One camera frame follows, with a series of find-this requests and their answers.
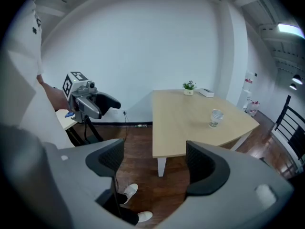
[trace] black railing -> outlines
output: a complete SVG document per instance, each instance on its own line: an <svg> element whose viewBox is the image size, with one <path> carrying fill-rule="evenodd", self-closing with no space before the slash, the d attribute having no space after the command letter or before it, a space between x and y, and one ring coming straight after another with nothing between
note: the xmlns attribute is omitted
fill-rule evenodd
<svg viewBox="0 0 305 229"><path fill-rule="evenodd" d="M305 119L297 111L289 107L290 99L291 96L288 95L284 108L275 123L276 127L274 130L278 130L288 140L288 144L294 150L298 159L303 162L302 156L305 154L305 131L297 121L295 121L290 115L287 114L287 110L290 110L293 114L295 114L303 123L305 123ZM284 119L285 115L296 123L296 129L287 120ZM283 120L294 130L293 134L282 124ZM278 129L279 126L282 126L287 131L287 133L291 135L291 138L288 138L280 129Z"/></svg>

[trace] ceiling light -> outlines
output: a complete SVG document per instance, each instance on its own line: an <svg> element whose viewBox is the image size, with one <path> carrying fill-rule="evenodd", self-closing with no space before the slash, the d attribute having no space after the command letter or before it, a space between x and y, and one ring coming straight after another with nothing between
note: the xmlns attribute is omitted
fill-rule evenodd
<svg viewBox="0 0 305 229"><path fill-rule="evenodd" d="M278 24L278 29L280 30L280 32L291 33L291 34L300 36L303 39L305 39L302 30L298 27L295 27L295 26L292 26L292 25Z"/></svg>
<svg viewBox="0 0 305 229"><path fill-rule="evenodd" d="M293 84L293 83L289 87L291 87L292 89L296 90L296 85Z"/></svg>
<svg viewBox="0 0 305 229"><path fill-rule="evenodd" d="M298 84L303 84L303 82L302 82L302 79L301 79L301 77L298 75L298 74L296 74L293 78L292 78L292 80L294 81L294 82L296 82L296 83L298 83Z"/></svg>

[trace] white shoe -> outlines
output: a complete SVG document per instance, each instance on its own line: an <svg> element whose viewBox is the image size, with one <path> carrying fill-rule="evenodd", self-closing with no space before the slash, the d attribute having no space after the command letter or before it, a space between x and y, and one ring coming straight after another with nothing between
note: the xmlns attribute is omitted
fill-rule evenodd
<svg viewBox="0 0 305 229"><path fill-rule="evenodd" d="M150 211L144 211L139 213L138 216L139 216L139 222L144 222L149 220L151 217L153 217L153 214Z"/></svg>
<svg viewBox="0 0 305 229"><path fill-rule="evenodd" d="M124 194L127 196L127 201L124 204L126 204L137 191L138 191L137 184L133 183L129 185L124 191Z"/></svg>

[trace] white box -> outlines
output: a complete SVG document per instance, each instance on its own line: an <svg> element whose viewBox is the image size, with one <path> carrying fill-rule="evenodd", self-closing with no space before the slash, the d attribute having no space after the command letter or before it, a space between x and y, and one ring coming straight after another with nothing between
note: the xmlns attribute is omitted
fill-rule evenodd
<svg viewBox="0 0 305 229"><path fill-rule="evenodd" d="M205 97L214 97L214 93L209 89L200 88L198 89L198 92Z"/></svg>

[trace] wooden table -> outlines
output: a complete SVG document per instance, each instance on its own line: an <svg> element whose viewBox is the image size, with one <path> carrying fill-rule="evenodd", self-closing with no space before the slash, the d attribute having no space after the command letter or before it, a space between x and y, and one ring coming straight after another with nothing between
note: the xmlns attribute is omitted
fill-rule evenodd
<svg viewBox="0 0 305 229"><path fill-rule="evenodd" d="M152 106L152 156L158 158L160 177L167 157L185 155L187 140L222 146L238 139L231 149L236 150L259 125L230 102L198 92L186 96L183 90L154 91ZM213 109L224 113L216 128L209 127Z"/></svg>
<svg viewBox="0 0 305 229"><path fill-rule="evenodd" d="M60 109L56 111L56 116L62 126L62 128L67 132L69 139L73 143L74 146L81 146L84 145L84 141L81 139L81 137L76 133L76 131L73 129L73 126L77 123L77 121L72 120L70 117L65 117L65 115L69 111L66 109Z"/></svg>

